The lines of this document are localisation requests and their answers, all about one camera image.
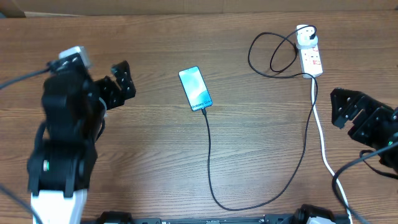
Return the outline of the black smartphone lit screen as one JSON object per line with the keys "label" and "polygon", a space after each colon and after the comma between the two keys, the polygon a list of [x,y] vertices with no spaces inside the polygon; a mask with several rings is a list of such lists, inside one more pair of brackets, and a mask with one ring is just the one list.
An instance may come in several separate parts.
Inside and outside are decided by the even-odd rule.
{"label": "black smartphone lit screen", "polygon": [[210,92],[197,66],[179,71],[178,76],[192,111],[202,110],[213,104]]}

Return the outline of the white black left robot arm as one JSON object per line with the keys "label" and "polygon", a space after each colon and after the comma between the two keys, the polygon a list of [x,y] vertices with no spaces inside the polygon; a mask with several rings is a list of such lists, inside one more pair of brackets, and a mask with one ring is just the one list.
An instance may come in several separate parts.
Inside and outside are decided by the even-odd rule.
{"label": "white black left robot arm", "polygon": [[74,53],[47,64],[45,121],[27,163],[34,223],[80,223],[106,112],[136,95],[127,61],[94,81],[84,60]]}

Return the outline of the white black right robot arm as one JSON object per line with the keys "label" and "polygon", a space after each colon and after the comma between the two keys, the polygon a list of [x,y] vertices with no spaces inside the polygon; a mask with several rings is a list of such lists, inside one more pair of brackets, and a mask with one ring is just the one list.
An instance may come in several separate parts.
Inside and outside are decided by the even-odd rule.
{"label": "white black right robot arm", "polygon": [[357,159],[338,169],[332,175],[331,184],[335,196],[345,209],[361,223],[367,223],[338,193],[336,188],[339,176],[350,167],[379,156],[379,162],[393,169],[394,173],[382,172],[373,167],[371,169],[381,176],[397,178],[397,110],[361,91],[335,88],[330,93],[330,98],[332,124],[342,129],[347,121],[352,121],[353,126],[348,131],[350,138],[371,148],[361,151]]}

